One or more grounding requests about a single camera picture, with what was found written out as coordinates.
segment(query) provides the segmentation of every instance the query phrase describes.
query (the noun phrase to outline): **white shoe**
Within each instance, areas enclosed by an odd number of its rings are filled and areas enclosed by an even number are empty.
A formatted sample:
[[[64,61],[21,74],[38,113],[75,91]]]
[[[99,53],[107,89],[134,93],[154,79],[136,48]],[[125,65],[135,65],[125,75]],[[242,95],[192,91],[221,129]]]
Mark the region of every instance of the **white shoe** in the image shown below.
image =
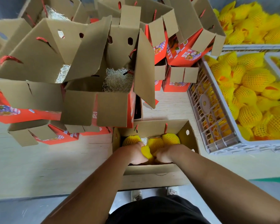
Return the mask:
[[[167,196],[169,196],[169,195],[179,196],[178,186],[167,187]]]
[[[142,192],[141,190],[132,190],[131,192],[131,201],[138,201],[138,200],[142,200],[143,196],[142,196]]]

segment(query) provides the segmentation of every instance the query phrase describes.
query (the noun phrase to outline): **person's left arm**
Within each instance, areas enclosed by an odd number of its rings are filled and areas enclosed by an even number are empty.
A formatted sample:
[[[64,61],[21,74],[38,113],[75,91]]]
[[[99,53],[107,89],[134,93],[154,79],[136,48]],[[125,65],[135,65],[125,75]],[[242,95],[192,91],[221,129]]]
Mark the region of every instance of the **person's left arm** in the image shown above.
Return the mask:
[[[76,188],[41,224],[105,223],[126,167],[146,162],[143,143],[117,149]]]

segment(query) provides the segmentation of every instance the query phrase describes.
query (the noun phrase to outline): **person's right arm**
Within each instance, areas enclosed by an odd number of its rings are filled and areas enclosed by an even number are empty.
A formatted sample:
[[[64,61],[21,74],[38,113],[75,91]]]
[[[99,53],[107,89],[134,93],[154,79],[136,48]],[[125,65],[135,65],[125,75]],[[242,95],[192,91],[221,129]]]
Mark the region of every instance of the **person's right arm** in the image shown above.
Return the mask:
[[[178,165],[223,224],[280,223],[280,201],[186,146],[164,148],[157,160]]]

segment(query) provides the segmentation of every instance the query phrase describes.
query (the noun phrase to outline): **round emblem on crate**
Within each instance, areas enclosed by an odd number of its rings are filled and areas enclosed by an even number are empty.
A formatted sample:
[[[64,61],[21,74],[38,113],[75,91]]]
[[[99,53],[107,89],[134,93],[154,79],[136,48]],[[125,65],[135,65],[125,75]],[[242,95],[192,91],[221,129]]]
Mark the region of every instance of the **round emblem on crate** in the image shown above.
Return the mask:
[[[209,101],[208,97],[205,94],[202,94],[200,96],[199,103],[200,103],[200,107],[201,107],[202,111],[205,114],[210,113],[210,101]]]

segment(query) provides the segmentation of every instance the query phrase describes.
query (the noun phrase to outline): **wooden tabletop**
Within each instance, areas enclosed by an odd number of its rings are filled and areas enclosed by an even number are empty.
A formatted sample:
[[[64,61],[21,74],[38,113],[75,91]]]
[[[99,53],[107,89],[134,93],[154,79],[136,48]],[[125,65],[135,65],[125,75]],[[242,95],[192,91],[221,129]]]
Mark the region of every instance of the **wooden tabletop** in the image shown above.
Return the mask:
[[[280,177],[280,153],[207,154],[187,93],[156,92],[156,109],[143,107],[144,120],[189,119],[201,155],[246,179]],[[0,199],[70,194],[112,152],[111,135],[21,147],[0,123]],[[181,172],[124,176],[121,190],[188,184]]]

